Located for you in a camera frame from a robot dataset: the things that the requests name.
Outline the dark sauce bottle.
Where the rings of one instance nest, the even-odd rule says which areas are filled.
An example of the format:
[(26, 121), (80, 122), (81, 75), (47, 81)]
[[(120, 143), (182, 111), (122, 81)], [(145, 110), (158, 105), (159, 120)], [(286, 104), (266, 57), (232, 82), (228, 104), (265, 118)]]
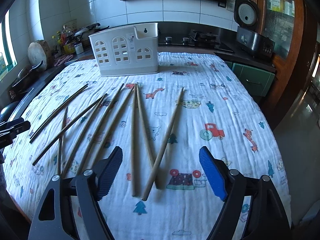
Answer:
[(63, 25), (63, 29), (61, 32), (61, 39), (63, 43), (63, 49), (67, 55), (71, 55), (75, 53), (74, 48), (74, 34), (67, 24)]

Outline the black rice cooker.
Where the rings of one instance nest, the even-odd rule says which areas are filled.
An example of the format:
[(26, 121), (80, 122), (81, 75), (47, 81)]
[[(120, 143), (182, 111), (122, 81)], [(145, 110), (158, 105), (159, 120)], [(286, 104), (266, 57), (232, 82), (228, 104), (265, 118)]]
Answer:
[(251, 0), (235, 0), (234, 20), (239, 25), (236, 31), (236, 41), (252, 56), (271, 58), (274, 42), (257, 33), (259, 9)]

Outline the green cabinet drawer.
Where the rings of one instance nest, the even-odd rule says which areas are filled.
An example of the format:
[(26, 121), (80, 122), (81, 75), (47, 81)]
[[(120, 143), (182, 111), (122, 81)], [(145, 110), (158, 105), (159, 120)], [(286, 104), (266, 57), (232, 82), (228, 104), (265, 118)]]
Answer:
[(272, 85), (275, 74), (265, 70), (238, 64), (225, 62), (251, 96), (265, 97)]

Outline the round wooden cutting board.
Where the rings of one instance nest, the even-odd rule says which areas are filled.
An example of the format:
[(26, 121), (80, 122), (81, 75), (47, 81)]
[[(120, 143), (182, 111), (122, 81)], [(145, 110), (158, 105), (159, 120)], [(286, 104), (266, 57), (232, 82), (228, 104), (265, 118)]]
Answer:
[(44, 72), (53, 64), (53, 57), (47, 41), (37, 40), (31, 42), (27, 49), (28, 60), (32, 66), (42, 65), (37, 69), (38, 72)]

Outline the light wooden chopstick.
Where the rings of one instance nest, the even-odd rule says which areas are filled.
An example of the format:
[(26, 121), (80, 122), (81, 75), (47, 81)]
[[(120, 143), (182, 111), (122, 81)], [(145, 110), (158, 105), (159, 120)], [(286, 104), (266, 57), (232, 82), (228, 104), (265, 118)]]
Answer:
[(135, 166), (135, 126), (136, 126), (136, 87), (133, 88), (133, 102), (132, 102), (132, 119), (131, 119), (131, 183), (132, 183), (132, 196), (137, 195), (136, 186), (136, 166)]
[(81, 141), (83, 140), (83, 137), (86, 135), (86, 132), (91, 124), (91, 122), (93, 121), (93, 119), (95, 118), (98, 110), (99, 110), (99, 107), (101, 105), (101, 103), (103, 102), (104, 98), (107, 96), (107, 94), (103, 95), (102, 98), (98, 101), (98, 103), (95, 105), (95, 107), (93, 108), (93, 111), (92, 113), (90, 114), (89, 118), (86, 120), (86, 123), (84, 124), (84, 127), (80, 133), (80, 135), (78, 136), (77, 140), (76, 140), (76, 143), (74, 144), (73, 148), (72, 148), (72, 151), (70, 153), (70, 155), (68, 156), (68, 159), (64, 165), (64, 168), (63, 168), (63, 171), (62, 171), (62, 174), (61, 174), (61, 177), (62, 178), (65, 178), (66, 174), (67, 174), (67, 171), (75, 157), (75, 154), (76, 154), (76, 151), (78, 150), (80, 144), (81, 144)]
[(99, 154), (101, 152), (103, 152), (103, 149), (105, 147), (105, 144), (108, 140), (108, 138), (110, 137), (110, 134), (111, 132), (113, 131), (113, 127), (116, 125), (116, 122), (120, 116), (120, 113), (122, 112), (122, 110), (125, 108), (125, 105), (126, 103), (128, 102), (134, 88), (135, 88), (136, 85), (133, 85), (133, 87), (131, 88), (131, 90), (128, 92), (127, 96), (125, 97), (125, 99), (123, 100), (123, 102), (121, 103), (121, 105), (119, 106), (117, 112), (115, 113), (110, 125), (108, 126), (107, 128), (107, 131), (106, 133), (104, 134), (104, 137), (102, 138), (101, 140), (101, 143), (100, 143), (100, 146), (99, 148), (96, 150), (95, 154), (93, 155), (93, 158), (92, 158), (92, 161), (91, 161), (91, 164), (90, 164), (90, 167), (92, 167), (96, 162), (97, 162), (97, 159), (99, 157)]
[(145, 124), (145, 118), (144, 118), (144, 113), (143, 113), (143, 108), (142, 108), (142, 101), (140, 99), (140, 93), (139, 93), (139, 84), (136, 83), (135, 87), (136, 87), (136, 94), (137, 94), (137, 101), (138, 101), (138, 111), (139, 111), (139, 117), (141, 119), (141, 124), (142, 124), (145, 148), (146, 148), (146, 152), (148, 154), (150, 166), (151, 166), (151, 168), (153, 168), (153, 165), (154, 165), (154, 162), (155, 162), (155, 158), (153, 156), (152, 149), (150, 147), (149, 140), (148, 140), (148, 134), (147, 134), (147, 131), (146, 131), (146, 124)]
[(76, 175), (79, 175), (80, 172), (82, 171), (82, 169), (84, 168), (84, 165), (85, 165), (85, 163), (86, 163), (86, 161), (87, 161), (87, 158), (88, 158), (88, 156), (89, 156), (89, 153), (90, 153), (90, 151), (91, 151), (91, 148), (93, 147), (93, 144), (94, 144), (96, 138), (98, 137), (98, 135), (99, 135), (99, 133), (100, 133), (101, 127), (102, 127), (103, 124), (106, 122), (106, 118), (107, 118), (107, 116), (108, 116), (111, 108), (114, 106), (114, 103), (115, 103), (115, 101), (117, 100), (117, 97), (119, 96), (120, 91), (121, 91), (121, 89), (122, 89), (123, 86), (124, 86), (124, 84), (122, 83), (122, 84), (120, 85), (120, 88), (117, 90), (115, 96), (114, 96), (113, 99), (111, 100), (110, 104), (108, 105), (107, 109), (104, 111), (103, 116), (101, 117), (101, 120), (99, 121), (97, 127), (95, 128), (95, 130), (94, 130), (94, 132), (93, 132), (93, 134), (92, 134), (92, 136), (91, 136), (91, 139), (90, 139), (90, 141), (89, 141), (89, 143), (88, 143), (88, 145), (87, 145), (87, 147), (86, 147), (86, 149), (85, 149), (85, 151), (84, 151), (84, 154), (83, 154), (82, 159), (81, 159), (81, 162), (80, 162), (80, 164), (79, 164), (79, 166), (78, 166)]
[(157, 178), (159, 167), (161, 165), (161, 162), (162, 162), (162, 159), (163, 159), (163, 156), (164, 156), (167, 144), (168, 144), (168, 139), (169, 139), (169, 137), (171, 135), (171, 131), (172, 131), (172, 128), (174, 126), (175, 118), (176, 118), (177, 111), (178, 111), (178, 106), (179, 106), (179, 103), (180, 103), (180, 101), (182, 99), (183, 91), (184, 91), (184, 87), (181, 88), (180, 93), (178, 95), (177, 102), (176, 102), (176, 105), (175, 105), (175, 109), (174, 109), (174, 111), (172, 113), (172, 116), (170, 118), (170, 122), (169, 122), (169, 125), (167, 127), (166, 133), (165, 133), (165, 135), (163, 137), (161, 147), (159, 149), (159, 152), (157, 154), (156, 160), (155, 160), (154, 165), (152, 167), (151, 174), (150, 174), (150, 176), (148, 178), (148, 182), (147, 182), (146, 187), (144, 189), (144, 192), (142, 194), (142, 201), (147, 201), (148, 200), (148, 197), (149, 197), (149, 194), (151, 192), (152, 186), (155, 183), (155, 180)]

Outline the black wok pan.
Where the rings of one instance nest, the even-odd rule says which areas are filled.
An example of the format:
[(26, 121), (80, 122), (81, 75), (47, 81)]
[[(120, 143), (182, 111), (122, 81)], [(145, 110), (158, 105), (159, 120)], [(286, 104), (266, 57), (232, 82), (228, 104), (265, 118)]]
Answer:
[(19, 72), (16, 80), (11, 85), (11, 90), (15, 93), (19, 93), (30, 87), (39, 78), (38, 70), (42, 65), (43, 61), (35, 66), (32, 66), (29, 70), (26, 68), (22, 69)]

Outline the wooden glass door cabinet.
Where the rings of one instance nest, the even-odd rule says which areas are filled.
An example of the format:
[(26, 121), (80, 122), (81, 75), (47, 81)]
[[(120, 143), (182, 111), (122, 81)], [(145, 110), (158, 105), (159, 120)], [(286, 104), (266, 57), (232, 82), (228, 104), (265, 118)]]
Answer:
[(304, 0), (252, 0), (259, 9), (256, 31), (275, 42), (276, 77), (261, 103), (275, 129), (304, 89), (317, 49), (317, 20)]

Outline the black gas stove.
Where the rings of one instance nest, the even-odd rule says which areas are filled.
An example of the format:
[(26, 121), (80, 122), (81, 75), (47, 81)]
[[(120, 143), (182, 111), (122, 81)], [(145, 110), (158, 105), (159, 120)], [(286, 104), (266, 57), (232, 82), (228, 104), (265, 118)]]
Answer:
[(204, 33), (191, 29), (189, 34), (161, 34), (158, 38), (160, 46), (183, 46), (210, 49), (223, 53), (234, 54), (234, 50), (223, 43), (219, 35)]

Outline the wall power socket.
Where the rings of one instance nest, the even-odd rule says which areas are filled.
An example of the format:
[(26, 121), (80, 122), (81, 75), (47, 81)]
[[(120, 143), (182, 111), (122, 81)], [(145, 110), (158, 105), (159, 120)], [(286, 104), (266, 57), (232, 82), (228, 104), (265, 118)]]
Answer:
[(234, 6), (235, 6), (235, 2), (233, 0), (227, 0), (226, 9), (228, 11), (234, 12)]

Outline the small white jar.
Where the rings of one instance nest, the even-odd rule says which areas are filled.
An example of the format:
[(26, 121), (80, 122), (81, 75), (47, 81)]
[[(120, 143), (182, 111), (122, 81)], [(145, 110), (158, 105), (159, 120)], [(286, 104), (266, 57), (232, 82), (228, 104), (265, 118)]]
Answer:
[(81, 42), (78, 42), (74, 45), (75, 52), (77, 55), (82, 54), (84, 52), (84, 48)]

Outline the pink cloth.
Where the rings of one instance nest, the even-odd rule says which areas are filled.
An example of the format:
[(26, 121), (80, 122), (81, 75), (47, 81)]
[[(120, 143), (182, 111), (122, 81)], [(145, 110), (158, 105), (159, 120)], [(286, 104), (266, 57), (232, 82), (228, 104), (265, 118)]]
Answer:
[(54, 61), (53, 66), (54, 67), (60, 66), (64, 63), (70, 61), (72, 58), (73, 58), (73, 55), (63, 55)]

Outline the steel pot with lid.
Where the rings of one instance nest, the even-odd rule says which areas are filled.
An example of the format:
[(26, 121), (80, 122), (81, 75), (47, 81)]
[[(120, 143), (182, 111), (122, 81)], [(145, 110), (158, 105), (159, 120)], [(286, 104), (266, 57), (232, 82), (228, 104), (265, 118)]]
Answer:
[(88, 25), (86, 27), (81, 27), (79, 30), (77, 30), (74, 33), (74, 38), (75, 38), (76, 44), (89, 43), (89, 35), (95, 34), (101, 30), (108, 29), (109, 27), (110, 27), (109, 25), (107, 27), (101, 27), (100, 23), (93, 23), (93, 24)]

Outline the white plastic utensil holder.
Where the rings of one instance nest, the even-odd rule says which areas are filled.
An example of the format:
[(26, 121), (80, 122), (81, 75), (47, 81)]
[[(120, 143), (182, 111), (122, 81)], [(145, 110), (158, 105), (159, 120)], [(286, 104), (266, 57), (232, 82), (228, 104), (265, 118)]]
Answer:
[(158, 23), (140, 23), (89, 35), (101, 76), (152, 74), (158, 71)]

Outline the white patterned table cloth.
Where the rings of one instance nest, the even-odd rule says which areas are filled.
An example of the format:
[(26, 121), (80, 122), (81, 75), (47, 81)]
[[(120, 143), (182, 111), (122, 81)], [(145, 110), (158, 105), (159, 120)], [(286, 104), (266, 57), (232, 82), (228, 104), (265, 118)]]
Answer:
[[(123, 150), (123, 161), (111, 189), (99, 203), (116, 239), (207, 238), (223, 203), (214, 195), (199, 162), (202, 146), (245, 176), (270, 176), (287, 215), (291, 215), (291, 197), (278, 145), (262, 111), (236, 75), (214, 55), (159, 53), (158, 61), (156, 74), (120, 77), (101, 76), (95, 60), (75, 62), (32, 100), (23, 113), (23, 118), (31, 124), (29, 131), (18, 135), (3, 152), (7, 190), (28, 218), (33, 218), (49, 180), (56, 172), (59, 140), (35, 166), (32, 162), (62, 130), (66, 107), (68, 124), (107, 94), (67, 171), (66, 175), (73, 177), (95, 128), (122, 83), (124, 86), (101, 127), (85, 167), (90, 167), (108, 126), (135, 83), (139, 84), (148, 140), (156, 159), (182, 87), (184, 91), (147, 201), (142, 201), (142, 194), (152, 168), (137, 98), (137, 195), (132, 196), (133, 92), (99, 154), (98, 160), (107, 158), (116, 146)], [(63, 135), (61, 164), (66, 163), (93, 108)]]

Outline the yellow oil bottle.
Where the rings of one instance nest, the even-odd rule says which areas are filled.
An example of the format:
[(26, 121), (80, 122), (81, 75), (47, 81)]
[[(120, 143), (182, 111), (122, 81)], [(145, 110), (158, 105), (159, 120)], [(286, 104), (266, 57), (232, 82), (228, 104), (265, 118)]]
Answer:
[(61, 31), (57, 31), (55, 35), (52, 36), (54, 40), (54, 52), (58, 55), (62, 55), (62, 39), (61, 39)]

